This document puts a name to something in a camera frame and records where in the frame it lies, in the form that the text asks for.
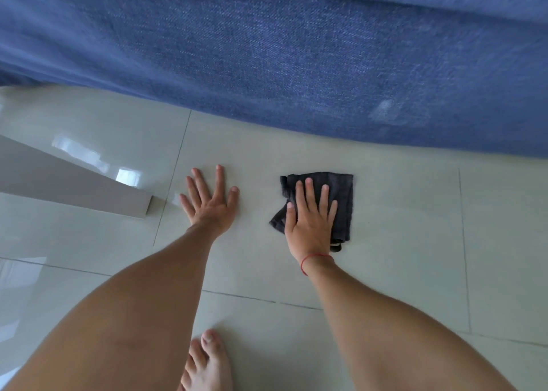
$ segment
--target red string bracelet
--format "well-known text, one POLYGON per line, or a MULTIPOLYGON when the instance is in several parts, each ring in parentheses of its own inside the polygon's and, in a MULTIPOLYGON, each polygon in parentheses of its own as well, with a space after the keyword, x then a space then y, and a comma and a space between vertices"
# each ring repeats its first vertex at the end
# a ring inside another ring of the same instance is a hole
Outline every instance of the red string bracelet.
POLYGON ((335 261, 335 259, 334 259, 332 256, 330 256, 329 254, 320 254, 320 253, 317 253, 317 254, 309 254, 309 255, 307 255, 307 256, 306 256, 305 258, 303 258, 303 260, 301 261, 301 271, 302 271, 303 274, 304 274, 305 276, 307 276, 307 277, 308 277, 308 274, 306 274, 306 273, 305 273, 305 270, 303 270, 303 264, 305 263, 306 259, 307 259, 307 258, 310 258, 310 257, 329 257, 329 258, 331 258, 333 261, 335 261))

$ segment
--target floor tile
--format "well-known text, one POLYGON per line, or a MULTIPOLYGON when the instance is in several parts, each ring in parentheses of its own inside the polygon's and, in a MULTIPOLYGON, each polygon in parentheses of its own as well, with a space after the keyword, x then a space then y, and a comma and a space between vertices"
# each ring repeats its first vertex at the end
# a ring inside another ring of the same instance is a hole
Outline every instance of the floor tile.
POLYGON ((548 344, 548 161, 461 166, 472 331, 548 344))
POLYGON ((337 262, 372 287, 468 331, 458 169, 448 152, 309 136, 192 112, 155 249, 188 221, 176 205, 193 166, 217 163, 241 188, 237 221, 213 247, 206 290, 320 307, 285 238, 268 222, 284 205, 279 176, 353 173, 352 240, 337 262))
POLYGON ((107 278, 0 259, 0 378, 22 366, 63 316, 107 278))
POLYGON ((0 134, 155 198, 143 219, 0 194, 0 256, 114 274, 152 251, 190 111, 91 90, 5 92, 0 134))
POLYGON ((548 348, 463 334, 518 391, 539 391, 548 384, 548 348))
POLYGON ((322 311, 204 292, 194 335, 211 327, 225 341, 234 389, 354 389, 322 311))

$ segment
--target black cloth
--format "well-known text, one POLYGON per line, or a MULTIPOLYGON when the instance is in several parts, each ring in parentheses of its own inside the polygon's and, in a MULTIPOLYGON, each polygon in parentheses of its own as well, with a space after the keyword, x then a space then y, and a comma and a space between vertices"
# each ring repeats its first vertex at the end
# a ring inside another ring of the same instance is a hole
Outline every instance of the black cloth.
MULTIPOLYGON (((331 251, 338 252, 341 250, 341 245, 345 241, 350 240, 350 221, 352 219, 352 206, 354 197, 352 174, 340 174, 331 172, 316 172, 306 174, 290 174, 289 176, 280 176, 282 183, 282 195, 287 198, 287 202, 291 201, 297 210, 297 202, 295 201, 295 186, 301 180, 303 184, 305 179, 311 177, 314 181, 314 194, 316 203, 319 203, 319 198, 322 192, 323 185, 329 185, 329 206, 331 202, 337 200, 337 215, 333 222, 331 231, 331 251)), ((285 214, 287 213, 287 202, 279 212, 270 220, 270 225, 282 234, 285 232, 285 214)))

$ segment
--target bare foot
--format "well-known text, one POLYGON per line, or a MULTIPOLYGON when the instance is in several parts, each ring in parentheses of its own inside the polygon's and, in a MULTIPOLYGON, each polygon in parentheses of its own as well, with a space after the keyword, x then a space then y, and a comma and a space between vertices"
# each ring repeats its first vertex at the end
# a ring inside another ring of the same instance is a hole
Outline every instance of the bare foot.
POLYGON ((181 385, 185 391, 232 391, 229 357, 213 329, 190 341, 181 385))

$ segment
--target toe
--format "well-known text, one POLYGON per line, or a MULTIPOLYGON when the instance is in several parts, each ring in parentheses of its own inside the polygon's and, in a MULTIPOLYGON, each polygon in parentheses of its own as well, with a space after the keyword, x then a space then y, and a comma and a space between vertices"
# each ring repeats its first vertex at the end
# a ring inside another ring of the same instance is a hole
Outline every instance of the toe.
POLYGON ((192 378, 190 377, 190 374, 186 370, 182 374, 181 385, 183 386, 184 389, 190 389, 190 386, 192 385, 192 378))
POLYGON ((185 372, 193 375, 196 373, 196 364, 190 355, 188 355, 186 360, 185 372))
POLYGON ((202 351, 202 345, 200 344, 200 340, 194 338, 190 341, 190 349, 188 351, 192 359, 194 360, 196 367, 199 370, 205 369, 206 367, 206 356, 204 355, 204 352, 202 351))
POLYGON ((210 359, 220 359, 225 354, 223 341, 213 329, 202 333, 202 348, 210 359))

